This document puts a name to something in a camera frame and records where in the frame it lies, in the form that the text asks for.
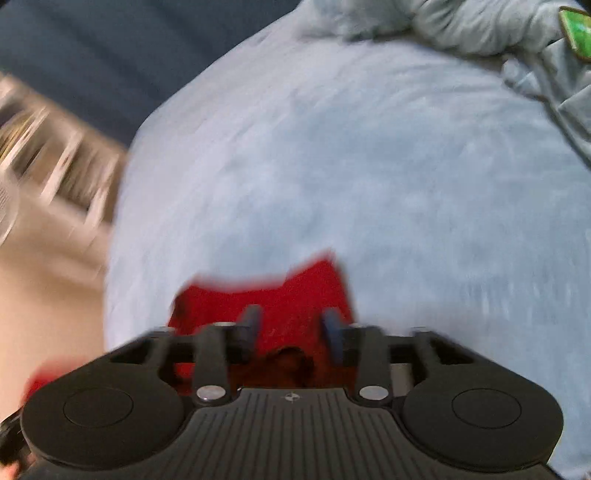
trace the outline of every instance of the dark blue wall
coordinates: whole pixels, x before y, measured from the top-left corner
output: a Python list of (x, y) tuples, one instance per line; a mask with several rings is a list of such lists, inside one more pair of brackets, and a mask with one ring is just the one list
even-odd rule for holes
[(129, 144), (144, 119), (298, 0), (11, 0), (0, 70)]

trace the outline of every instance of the hand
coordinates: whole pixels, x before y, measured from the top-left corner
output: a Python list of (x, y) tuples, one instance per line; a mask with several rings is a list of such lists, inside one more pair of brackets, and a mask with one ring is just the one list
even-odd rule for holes
[(18, 463), (0, 467), (0, 480), (14, 480), (18, 476)]

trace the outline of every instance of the gray fabric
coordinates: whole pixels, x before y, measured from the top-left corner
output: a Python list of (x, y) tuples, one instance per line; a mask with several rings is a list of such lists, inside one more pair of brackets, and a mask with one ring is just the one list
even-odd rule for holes
[(540, 54), (527, 56), (540, 96), (573, 145), (591, 161), (591, 69), (561, 39)]
[(304, 34), (372, 37), (412, 27), (438, 48), (491, 55), (507, 47), (541, 51), (562, 34), (568, 0), (303, 0)]
[(131, 143), (162, 102), (297, 0), (11, 0), (0, 70)]
[(578, 152), (591, 161), (591, 69), (570, 51), (558, 21), (565, 0), (303, 0), (303, 34), (371, 38), (412, 27), (441, 49), (491, 55), (525, 52), (531, 74), (515, 60), (507, 83), (545, 99)]
[(295, 12), (148, 118), (129, 155), (106, 344), (194, 275), (281, 275), (323, 249), (361, 322), (427, 326), (546, 387), (551, 464), (591, 466), (591, 175), (544, 106), (409, 39), (299, 40)]

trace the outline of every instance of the blurred object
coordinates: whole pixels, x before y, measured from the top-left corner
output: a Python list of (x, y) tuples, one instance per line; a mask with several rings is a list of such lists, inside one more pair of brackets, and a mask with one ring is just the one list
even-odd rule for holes
[(33, 119), (34, 116), (30, 112), (20, 112), (4, 124), (0, 130), (0, 162), (26, 133)]
[(0, 122), (0, 239), (14, 226), (9, 255), (102, 288), (124, 149), (10, 77), (0, 76)]
[(18, 213), (18, 185), (14, 175), (5, 171), (0, 177), (0, 245), (14, 226)]

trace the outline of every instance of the green patch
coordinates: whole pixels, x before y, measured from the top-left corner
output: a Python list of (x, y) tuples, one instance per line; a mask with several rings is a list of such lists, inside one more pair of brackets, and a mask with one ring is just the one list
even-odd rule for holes
[(570, 48), (580, 57), (591, 60), (591, 17), (566, 9), (560, 10), (559, 15)]

